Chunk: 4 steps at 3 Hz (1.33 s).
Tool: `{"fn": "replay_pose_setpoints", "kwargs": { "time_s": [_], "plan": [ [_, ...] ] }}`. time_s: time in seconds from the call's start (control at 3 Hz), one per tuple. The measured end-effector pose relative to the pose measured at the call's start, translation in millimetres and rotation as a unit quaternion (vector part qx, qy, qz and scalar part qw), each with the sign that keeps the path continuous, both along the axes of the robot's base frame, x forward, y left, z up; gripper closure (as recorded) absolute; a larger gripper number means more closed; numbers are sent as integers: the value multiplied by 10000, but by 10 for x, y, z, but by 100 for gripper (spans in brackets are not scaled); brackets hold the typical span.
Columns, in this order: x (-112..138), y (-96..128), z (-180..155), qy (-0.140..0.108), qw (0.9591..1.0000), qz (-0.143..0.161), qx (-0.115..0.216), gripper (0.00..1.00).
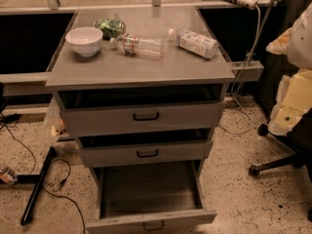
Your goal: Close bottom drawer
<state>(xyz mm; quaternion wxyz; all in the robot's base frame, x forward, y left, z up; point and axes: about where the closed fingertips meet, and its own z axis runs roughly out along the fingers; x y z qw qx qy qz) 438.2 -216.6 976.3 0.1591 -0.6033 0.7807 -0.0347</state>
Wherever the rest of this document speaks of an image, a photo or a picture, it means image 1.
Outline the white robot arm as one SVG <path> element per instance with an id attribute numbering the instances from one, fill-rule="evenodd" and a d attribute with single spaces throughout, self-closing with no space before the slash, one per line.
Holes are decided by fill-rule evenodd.
<path id="1" fill-rule="evenodd" d="M 298 68 L 292 77 L 282 77 L 268 123 L 271 134 L 285 136 L 312 108 L 312 4 L 266 51 L 286 55 Z"/>

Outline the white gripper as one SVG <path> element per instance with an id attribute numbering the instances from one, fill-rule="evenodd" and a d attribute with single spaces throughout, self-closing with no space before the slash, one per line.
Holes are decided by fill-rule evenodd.
<path id="1" fill-rule="evenodd" d="M 292 77 L 284 75 L 276 100 L 268 130 L 271 134 L 285 136 L 312 108 L 312 71 L 303 69 Z"/>

